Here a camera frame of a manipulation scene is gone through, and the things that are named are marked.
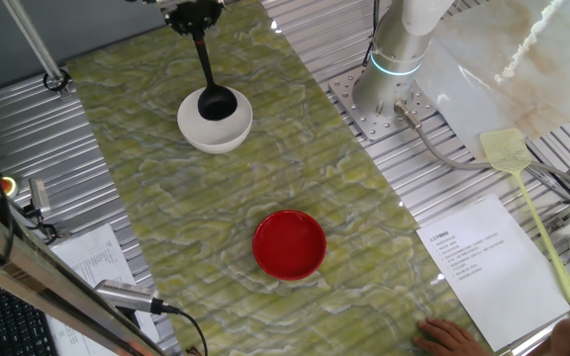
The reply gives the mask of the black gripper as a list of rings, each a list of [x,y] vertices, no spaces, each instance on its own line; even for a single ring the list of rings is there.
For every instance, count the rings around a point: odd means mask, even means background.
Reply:
[[[225,8],[220,0],[184,1],[165,11],[164,22],[179,35],[204,35],[217,24]]]

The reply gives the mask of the bare person hand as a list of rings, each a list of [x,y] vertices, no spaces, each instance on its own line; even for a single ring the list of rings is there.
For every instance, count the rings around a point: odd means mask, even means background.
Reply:
[[[418,327],[427,338],[416,336],[413,343],[433,356],[491,356],[491,353],[463,327],[436,318],[420,320]]]

